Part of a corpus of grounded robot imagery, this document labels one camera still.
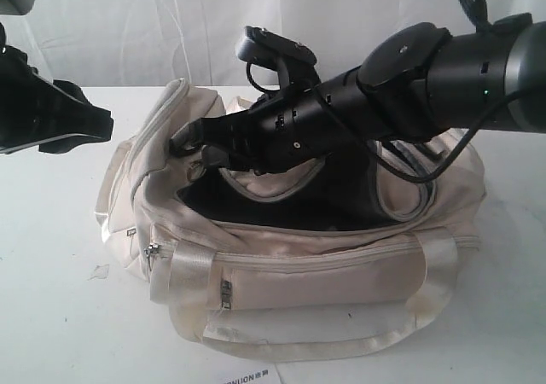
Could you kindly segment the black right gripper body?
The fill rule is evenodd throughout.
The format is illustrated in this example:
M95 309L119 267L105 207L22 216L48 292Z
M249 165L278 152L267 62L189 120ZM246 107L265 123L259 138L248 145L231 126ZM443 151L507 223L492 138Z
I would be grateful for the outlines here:
M312 65L286 56L275 59L280 89L256 102L236 120L241 149L230 170L282 173L341 148L341 129Z

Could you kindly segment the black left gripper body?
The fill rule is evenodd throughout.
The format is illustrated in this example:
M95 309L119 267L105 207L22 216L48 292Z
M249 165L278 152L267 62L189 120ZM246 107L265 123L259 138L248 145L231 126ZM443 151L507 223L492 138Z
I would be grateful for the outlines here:
M38 70L28 64L28 55L7 44L1 25L1 153L12 154L38 146L53 154L51 139L38 140L42 112L38 105Z

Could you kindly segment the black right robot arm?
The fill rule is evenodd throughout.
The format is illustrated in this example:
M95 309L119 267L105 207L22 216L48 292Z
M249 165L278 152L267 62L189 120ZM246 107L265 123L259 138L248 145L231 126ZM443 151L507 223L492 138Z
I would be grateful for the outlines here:
M277 73L247 110L187 123L177 157L280 173L349 143L427 143L451 129L545 130L545 25L514 15L455 37L422 22L394 34L359 67L321 81L303 44L248 26L237 56Z

